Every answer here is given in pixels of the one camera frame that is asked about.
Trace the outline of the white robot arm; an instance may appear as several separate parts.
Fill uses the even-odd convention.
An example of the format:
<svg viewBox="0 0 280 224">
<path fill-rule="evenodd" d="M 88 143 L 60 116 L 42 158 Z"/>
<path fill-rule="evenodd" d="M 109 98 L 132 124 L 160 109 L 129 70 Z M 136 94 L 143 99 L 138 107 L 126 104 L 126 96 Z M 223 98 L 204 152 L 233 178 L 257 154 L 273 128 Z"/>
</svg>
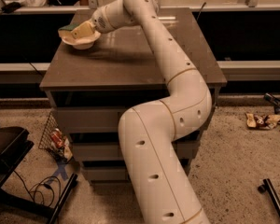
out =
<svg viewBox="0 0 280 224">
<path fill-rule="evenodd" d="M 203 76 L 157 16 L 155 0 L 117 0 L 88 20 L 102 34 L 140 25 L 169 95 L 136 105 L 119 120 L 119 145 L 146 224 L 210 224 L 172 143 L 207 121 Z"/>
</svg>

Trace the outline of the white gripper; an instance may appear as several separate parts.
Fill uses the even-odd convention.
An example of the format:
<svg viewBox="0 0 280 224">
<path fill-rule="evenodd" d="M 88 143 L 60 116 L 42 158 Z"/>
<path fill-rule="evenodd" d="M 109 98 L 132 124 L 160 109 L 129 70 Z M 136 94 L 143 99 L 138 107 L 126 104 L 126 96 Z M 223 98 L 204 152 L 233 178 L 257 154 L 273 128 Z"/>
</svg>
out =
<svg viewBox="0 0 280 224">
<path fill-rule="evenodd" d="M 92 36 L 95 29 L 101 34 L 106 34 L 110 31 L 110 25 L 105 14 L 105 7 L 99 7 L 91 15 L 91 21 L 84 21 L 78 27 L 71 31 L 74 39 L 80 39 Z"/>
</svg>

